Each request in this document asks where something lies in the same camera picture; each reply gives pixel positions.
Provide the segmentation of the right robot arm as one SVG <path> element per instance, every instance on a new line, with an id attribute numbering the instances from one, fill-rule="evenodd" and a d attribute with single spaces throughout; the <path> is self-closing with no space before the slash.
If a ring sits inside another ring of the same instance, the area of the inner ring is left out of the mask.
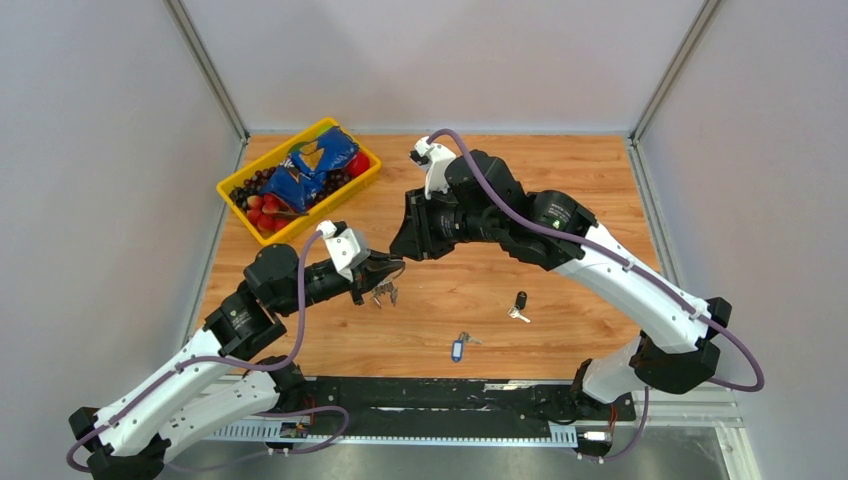
<path id="1" fill-rule="evenodd" d="M 465 159 L 446 147 L 425 154 L 410 152 L 425 185 L 405 194 L 405 214 L 390 251 L 411 260 L 439 259 L 459 243 L 495 243 L 510 257 L 568 277 L 615 306 L 640 327 L 637 338 L 578 369 L 571 403 L 584 417 L 596 417 L 625 393 L 648 386 L 684 394 L 711 379 L 720 358 L 714 329 L 698 320 L 703 314 L 726 325 L 731 306 L 715 297 L 703 300 L 683 293 L 633 257 L 596 220 L 594 214 L 563 192 L 527 192 L 506 163 L 481 150 L 471 156 L 499 197 L 521 217 L 541 227 L 587 239 L 623 257 L 603 253 L 528 229 L 511 219 L 486 194 Z"/>

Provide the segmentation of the key with blue tag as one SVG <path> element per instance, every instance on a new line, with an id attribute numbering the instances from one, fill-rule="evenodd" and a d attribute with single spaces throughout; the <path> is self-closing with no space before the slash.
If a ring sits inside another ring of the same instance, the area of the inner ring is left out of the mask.
<path id="1" fill-rule="evenodd" d="M 451 347 L 451 360 L 454 363 L 459 363 L 463 359 L 464 351 L 468 344 L 482 345 L 483 342 L 471 336 L 469 332 L 461 332 Z"/>

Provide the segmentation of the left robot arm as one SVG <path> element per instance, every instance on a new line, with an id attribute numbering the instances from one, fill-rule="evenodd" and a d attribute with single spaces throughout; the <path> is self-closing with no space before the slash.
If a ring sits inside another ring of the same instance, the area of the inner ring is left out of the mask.
<path id="1" fill-rule="evenodd" d="M 362 248 L 307 264 L 287 244 L 262 248 L 244 279 L 203 327 L 155 373 L 111 404 L 69 418 L 65 460 L 94 479 L 154 479 L 185 447 L 244 416 L 297 412 L 306 399 L 294 364 L 308 307 L 348 294 L 356 305 L 405 269 L 393 254 Z"/>

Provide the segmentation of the large metal keyring with keys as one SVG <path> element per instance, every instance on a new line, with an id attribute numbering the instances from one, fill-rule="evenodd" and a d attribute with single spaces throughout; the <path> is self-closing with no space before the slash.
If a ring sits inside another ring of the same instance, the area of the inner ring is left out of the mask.
<path id="1" fill-rule="evenodd" d="M 371 291 L 371 298 L 378 309 L 382 309 L 385 303 L 391 306 L 397 305 L 399 288 L 393 281 L 383 281 Z"/>

